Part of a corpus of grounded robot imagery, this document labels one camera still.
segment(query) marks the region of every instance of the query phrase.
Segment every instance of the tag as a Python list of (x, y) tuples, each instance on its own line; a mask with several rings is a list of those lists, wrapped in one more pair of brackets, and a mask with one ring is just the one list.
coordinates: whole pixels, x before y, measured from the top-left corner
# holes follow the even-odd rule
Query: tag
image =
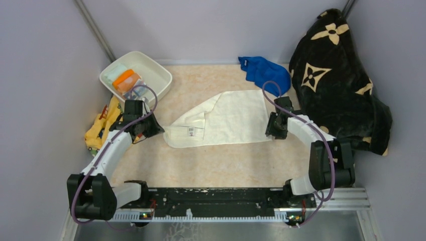
[(195, 128), (194, 127), (188, 127), (188, 136), (189, 137), (195, 136)]

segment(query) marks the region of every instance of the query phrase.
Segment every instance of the gray wall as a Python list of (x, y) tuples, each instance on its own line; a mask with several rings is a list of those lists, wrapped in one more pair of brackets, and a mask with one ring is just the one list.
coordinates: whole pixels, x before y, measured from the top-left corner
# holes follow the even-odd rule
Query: gray wall
[(424, 0), (361, 0), (349, 17), (359, 56), (394, 120), (389, 155), (356, 159), (384, 240), (424, 240), (425, 11)]
[(58, 240), (108, 62), (71, 0), (0, 1), (0, 56), (0, 240)]
[(323, 10), (345, 0), (86, 1), (117, 57), (141, 51), (162, 64), (288, 63)]

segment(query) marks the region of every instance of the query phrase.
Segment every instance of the white plastic bin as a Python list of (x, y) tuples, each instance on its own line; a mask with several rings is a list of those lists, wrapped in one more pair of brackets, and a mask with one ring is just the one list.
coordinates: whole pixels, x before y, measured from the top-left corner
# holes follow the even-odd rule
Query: white plastic bin
[[(158, 101), (160, 101), (161, 98), (169, 92), (173, 79), (171, 73), (145, 54), (133, 51), (114, 61), (99, 75), (99, 80), (102, 84), (104, 84), (105, 87), (108, 88), (121, 102), (124, 103), (125, 99), (105, 77), (105, 73), (110, 72), (119, 64), (123, 64), (128, 69), (133, 69), (134, 72), (139, 74), (146, 85), (152, 88), (157, 94)], [(143, 94), (143, 97), (148, 99), (149, 107), (154, 106), (154, 95), (149, 90)]]

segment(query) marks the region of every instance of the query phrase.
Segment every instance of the white cloth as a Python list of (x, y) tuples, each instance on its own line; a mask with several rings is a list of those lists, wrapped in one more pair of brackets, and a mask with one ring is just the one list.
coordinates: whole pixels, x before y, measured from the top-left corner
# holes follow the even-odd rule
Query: white cloth
[(174, 148), (266, 142), (267, 124), (262, 90), (227, 91), (165, 127), (163, 137)]

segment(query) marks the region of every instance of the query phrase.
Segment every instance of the blue towel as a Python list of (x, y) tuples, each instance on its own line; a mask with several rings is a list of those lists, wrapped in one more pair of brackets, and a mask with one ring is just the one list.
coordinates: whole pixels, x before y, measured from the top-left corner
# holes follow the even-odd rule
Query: blue towel
[[(263, 57), (238, 57), (238, 60), (241, 63), (241, 69), (247, 72), (247, 81), (254, 82), (256, 86), (262, 88), (263, 83), (272, 80), (280, 86), (281, 94), (290, 89), (290, 74), (284, 67)], [(278, 88), (274, 84), (267, 84), (265, 91), (276, 97), (279, 96)]]

